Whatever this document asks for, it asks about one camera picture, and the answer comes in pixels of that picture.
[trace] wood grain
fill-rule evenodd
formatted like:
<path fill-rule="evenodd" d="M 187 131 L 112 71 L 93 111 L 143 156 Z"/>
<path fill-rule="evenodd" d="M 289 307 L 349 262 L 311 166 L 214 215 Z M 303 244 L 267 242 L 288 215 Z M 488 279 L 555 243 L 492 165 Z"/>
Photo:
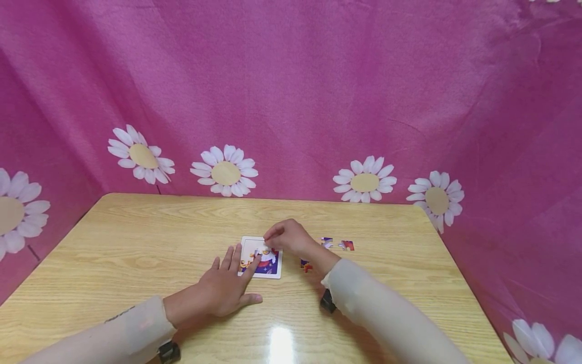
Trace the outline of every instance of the wood grain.
<path fill-rule="evenodd" d="M 400 292 L 474 363 L 512 361 L 424 212 L 414 206 L 158 195 L 104 196 L 0 307 L 0 362 L 14 363 L 152 295 L 195 283 L 241 236 L 293 217 Z M 321 277 L 283 257 L 264 302 L 178 333 L 182 363 L 390 363 L 361 327 L 321 311 Z"/>

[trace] white petal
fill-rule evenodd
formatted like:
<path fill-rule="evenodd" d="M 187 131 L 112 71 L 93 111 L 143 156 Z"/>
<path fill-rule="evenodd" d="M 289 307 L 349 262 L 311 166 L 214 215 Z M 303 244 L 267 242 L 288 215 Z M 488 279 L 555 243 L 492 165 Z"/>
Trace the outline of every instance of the white petal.
<path fill-rule="evenodd" d="M 4 196 L 10 188 L 10 176 L 4 168 L 0 168 L 0 196 Z"/>
<path fill-rule="evenodd" d="M 457 192 L 461 190 L 461 184 L 459 183 L 458 179 L 455 179 L 450 185 L 446 188 L 447 193 Z"/>
<path fill-rule="evenodd" d="M 339 175 L 344 177 L 349 177 L 350 179 L 354 178 L 355 174 L 349 169 L 340 169 Z"/>
<path fill-rule="evenodd" d="M 406 198 L 407 201 L 420 201 L 420 200 L 424 200 L 426 197 L 424 196 L 423 193 L 415 193 L 413 195 L 410 195 Z"/>
<path fill-rule="evenodd" d="M 133 169 L 133 176 L 137 179 L 144 179 L 146 176 L 146 169 L 143 168 L 141 165 L 138 165 L 136 168 Z"/>
<path fill-rule="evenodd" d="M 426 192 L 427 190 L 428 190 L 428 187 L 426 187 L 424 185 L 410 185 L 410 186 L 408 186 L 408 191 L 410 191 L 412 193 Z"/>
<path fill-rule="evenodd" d="M 42 214 L 43 212 L 47 211 L 50 206 L 51 203 L 49 201 L 33 201 L 26 205 L 24 212 L 27 215 Z"/>
<path fill-rule="evenodd" d="M 465 198 L 464 191 L 457 191 L 453 193 L 449 193 L 449 200 L 452 202 L 461 202 Z"/>
<path fill-rule="evenodd" d="M 556 352 L 556 364 L 582 363 L 582 341 L 572 335 L 564 336 Z"/>
<path fill-rule="evenodd" d="M 195 176 L 202 177 L 202 178 L 208 178 L 212 174 L 210 171 L 203 171 L 201 169 L 195 169 L 195 168 L 190 168 L 190 173 L 192 173 Z"/>
<path fill-rule="evenodd" d="M 139 144 L 140 142 L 140 136 L 137 134 L 136 128 L 134 128 L 133 126 L 127 124 L 126 125 L 127 128 L 127 134 L 129 134 L 130 137 L 132 137 L 132 141 L 136 144 Z"/>
<path fill-rule="evenodd" d="M 361 192 L 356 192 L 352 198 L 350 199 L 350 202 L 360 202 L 362 198 L 362 193 Z"/>
<path fill-rule="evenodd" d="M 24 248 L 24 238 L 14 230 L 4 235 L 4 240 L 6 240 L 6 251 L 8 253 L 15 254 Z"/>
<path fill-rule="evenodd" d="M 392 173 L 393 170 L 394 170 L 394 166 L 392 164 L 389 164 L 389 165 L 385 166 L 384 168 L 382 168 L 378 172 L 378 178 L 379 179 L 382 179 L 382 178 L 388 177 L 388 175 L 390 173 Z"/>
<path fill-rule="evenodd" d="M 47 224 L 48 215 L 47 214 L 29 215 L 29 216 L 26 216 L 24 218 L 24 220 L 26 222 L 29 222 L 31 224 L 34 224 L 34 225 L 42 228 L 43 226 L 45 226 Z"/>
<path fill-rule="evenodd" d="M 212 167 L 210 167 L 206 163 L 194 162 L 194 163 L 192 163 L 192 167 L 194 167 L 196 169 L 201 169 L 203 171 L 212 171 Z"/>
<path fill-rule="evenodd" d="M 349 199 L 351 199 L 354 195 L 356 194 L 356 191 L 354 190 L 349 190 L 346 193 L 343 194 L 342 196 L 342 201 L 348 201 Z"/>
<path fill-rule="evenodd" d="M 36 238 L 42 232 L 40 226 L 36 226 L 31 222 L 22 221 L 16 228 L 18 234 L 25 238 Z"/>
<path fill-rule="evenodd" d="M 224 186 L 224 188 L 222 189 L 221 194 L 224 197 L 231 197 L 232 196 L 232 192 L 230 191 L 230 186 Z"/>
<path fill-rule="evenodd" d="M 352 189 L 351 185 L 339 185 L 336 188 L 334 188 L 333 191 L 337 192 L 337 193 L 345 193 L 345 192 L 349 191 L 350 189 Z"/>
<path fill-rule="evenodd" d="M 375 201 L 380 201 L 382 199 L 382 193 L 379 193 L 379 191 L 374 190 L 370 192 L 370 197 Z"/>
<path fill-rule="evenodd" d="M 154 177 L 164 185 L 168 183 L 168 177 L 159 168 L 154 169 Z"/>
<path fill-rule="evenodd" d="M 449 210 L 450 212 L 453 213 L 453 216 L 459 216 L 463 211 L 463 206 L 459 205 L 456 202 L 449 202 Z"/>
<path fill-rule="evenodd" d="M 382 193 L 390 193 L 390 192 L 392 192 L 393 187 L 388 186 L 388 185 L 378 186 L 378 188 L 376 188 L 376 190 L 378 190 L 378 192 L 382 192 Z"/>
<path fill-rule="evenodd" d="M 119 158 L 128 158 L 129 157 L 129 151 L 124 151 L 121 150 L 119 148 L 116 147 L 107 147 L 107 150 L 113 154 L 115 157 L 119 157 Z"/>
<path fill-rule="evenodd" d="M 530 360 L 527 357 L 527 354 L 521 346 L 515 341 L 513 337 L 510 335 L 503 333 L 503 339 L 505 343 L 508 345 L 509 350 L 512 352 L 513 356 L 521 363 L 521 364 L 529 364 Z"/>
<path fill-rule="evenodd" d="M 364 173 L 370 173 L 374 165 L 374 156 L 368 156 L 364 161 Z"/>
<path fill-rule="evenodd" d="M 24 172 L 17 172 L 12 178 L 10 188 L 8 188 L 8 197 L 17 198 L 20 192 L 29 185 L 29 175 Z"/>
<path fill-rule="evenodd" d="M 133 168 L 136 166 L 136 163 L 131 159 L 120 159 L 117 161 L 117 164 L 123 168 Z"/>
<path fill-rule="evenodd" d="M 234 146 L 230 146 L 230 145 L 225 145 L 224 146 L 224 159 L 227 162 L 230 162 L 230 160 L 232 159 L 232 155 L 235 153 L 236 148 Z"/>
<path fill-rule="evenodd" d="M 210 148 L 210 153 L 212 153 L 212 155 L 214 156 L 214 158 L 217 159 L 217 162 L 222 162 L 224 160 L 224 154 L 222 154 L 222 150 L 220 150 L 219 147 L 211 147 Z"/>
<path fill-rule="evenodd" d="M 255 187 L 257 187 L 257 184 L 256 183 L 254 183 L 251 179 L 248 179 L 246 177 L 241 177 L 240 178 L 240 181 L 241 181 L 241 183 L 243 183 L 248 188 L 255 188 Z"/>
<path fill-rule="evenodd" d="M 537 322 L 531 326 L 531 331 L 537 340 L 537 353 L 540 358 L 549 359 L 553 354 L 554 344 L 552 335 L 548 332 L 544 325 Z"/>
<path fill-rule="evenodd" d="M 232 154 L 232 158 L 230 159 L 231 163 L 234 164 L 238 164 L 240 163 L 244 158 L 244 152 L 242 149 L 238 148 L 233 154 Z"/>
<path fill-rule="evenodd" d="M 362 202 L 363 203 L 370 203 L 370 193 L 369 192 L 362 193 Z"/>
<path fill-rule="evenodd" d="M 447 172 L 441 173 L 441 188 L 444 190 L 449 186 L 450 176 Z"/>
<path fill-rule="evenodd" d="M 151 146 L 149 147 L 151 154 L 154 155 L 154 157 L 159 157 L 162 154 L 162 149 L 160 147 L 156 147 L 156 146 Z"/>
<path fill-rule="evenodd" d="M 200 156 L 202 156 L 202 159 L 208 165 L 215 166 L 218 164 L 217 158 L 209 151 L 203 151 L 202 154 L 200 154 Z"/>
<path fill-rule="evenodd" d="M 245 168 L 252 168 L 252 167 L 254 167 L 254 164 L 255 164 L 254 163 L 254 159 L 247 158 L 247 159 L 243 159 L 236 166 L 239 167 L 240 169 L 245 169 Z"/>
<path fill-rule="evenodd" d="M 429 176 L 431 183 L 435 187 L 441 186 L 441 174 L 438 171 L 432 171 L 431 175 Z"/>
<path fill-rule="evenodd" d="M 338 185 L 345 185 L 350 183 L 352 179 L 346 176 L 333 176 L 333 181 Z"/>
<path fill-rule="evenodd" d="M 113 129 L 113 134 L 115 134 L 117 139 L 121 140 L 128 147 L 131 147 L 133 145 L 132 137 L 129 134 L 127 134 L 125 130 L 115 128 Z"/>
<path fill-rule="evenodd" d="M 38 183 L 31 183 L 24 187 L 22 191 L 20 191 L 20 194 L 18 195 L 18 201 L 22 203 L 31 202 L 37 198 L 38 195 L 40 195 L 41 190 L 42 187 Z"/>
<path fill-rule="evenodd" d="M 220 183 L 217 183 L 216 185 L 213 185 L 212 187 L 210 187 L 210 191 L 214 192 L 214 193 L 221 193 L 223 188 L 224 188 L 223 185 L 221 185 Z"/>
<path fill-rule="evenodd" d="M 256 177 L 258 176 L 258 171 L 254 168 L 245 168 L 240 170 L 240 174 L 244 177 Z"/>
<path fill-rule="evenodd" d="M 380 180 L 380 186 L 393 186 L 397 181 L 398 179 L 394 176 L 385 177 Z"/>
<path fill-rule="evenodd" d="M 150 185 L 153 185 L 155 183 L 155 174 L 153 169 L 145 170 L 145 181 Z"/>
<path fill-rule="evenodd" d="M 350 167 L 352 168 L 352 171 L 354 171 L 355 174 L 360 174 L 364 171 L 364 165 L 362 165 L 360 161 L 352 161 L 350 163 Z"/>
<path fill-rule="evenodd" d="M 451 225 L 453 225 L 454 220 L 455 220 L 455 216 L 453 215 L 453 213 L 450 212 L 450 210 L 447 210 L 445 212 L 445 224 L 447 226 L 451 226 Z"/>
<path fill-rule="evenodd" d="M 129 147 L 123 144 L 122 142 L 118 141 L 117 139 L 109 139 L 109 145 L 114 148 L 121 149 L 123 151 L 129 151 Z"/>
<path fill-rule="evenodd" d="M 216 182 L 212 178 L 200 178 L 198 180 L 198 183 L 200 183 L 201 185 L 204 185 L 204 186 L 212 186 Z"/>

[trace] pink fabric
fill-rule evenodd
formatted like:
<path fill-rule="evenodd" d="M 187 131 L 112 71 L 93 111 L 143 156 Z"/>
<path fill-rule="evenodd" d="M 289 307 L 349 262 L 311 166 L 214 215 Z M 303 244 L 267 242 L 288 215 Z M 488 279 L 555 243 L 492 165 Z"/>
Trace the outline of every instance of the pink fabric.
<path fill-rule="evenodd" d="M 340 201 L 333 177 L 368 156 L 398 180 L 381 203 L 448 173 L 465 197 L 442 238 L 498 332 L 582 337 L 575 0 L 28 0 L 0 23 L 0 168 L 51 202 L 0 262 L 2 300 L 104 193 L 216 196 L 190 168 L 228 144 L 255 162 L 251 198 Z M 108 152 L 128 124 L 171 182 Z"/>

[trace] right hand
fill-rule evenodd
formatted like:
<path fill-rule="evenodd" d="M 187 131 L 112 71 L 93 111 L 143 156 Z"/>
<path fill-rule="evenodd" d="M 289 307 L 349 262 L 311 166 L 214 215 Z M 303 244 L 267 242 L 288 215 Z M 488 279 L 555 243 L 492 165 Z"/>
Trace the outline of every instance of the right hand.
<path fill-rule="evenodd" d="M 269 248 L 291 252 L 302 259 L 307 257 L 309 248 L 319 246 L 303 226 L 292 218 L 277 222 L 263 238 Z"/>

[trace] yellow flower center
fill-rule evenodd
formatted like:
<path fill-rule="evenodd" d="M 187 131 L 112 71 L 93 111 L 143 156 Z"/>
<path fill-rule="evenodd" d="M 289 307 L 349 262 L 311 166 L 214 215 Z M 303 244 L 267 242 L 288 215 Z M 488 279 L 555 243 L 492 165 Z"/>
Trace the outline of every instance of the yellow flower center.
<path fill-rule="evenodd" d="M 24 205 L 12 197 L 0 197 L 0 235 L 14 230 L 24 219 Z"/>
<path fill-rule="evenodd" d="M 431 187 L 426 192 L 427 205 L 435 215 L 442 215 L 449 209 L 449 196 L 439 187 Z"/>
<path fill-rule="evenodd" d="M 212 169 L 212 179 L 224 186 L 232 186 L 240 179 L 239 167 L 222 161 Z"/>
<path fill-rule="evenodd" d="M 350 182 L 356 192 L 372 192 L 380 184 L 378 176 L 372 173 L 358 174 Z"/>
<path fill-rule="evenodd" d="M 129 148 L 129 157 L 137 165 L 144 168 L 155 169 L 158 168 L 158 161 L 155 159 L 151 150 L 143 144 L 134 144 Z"/>

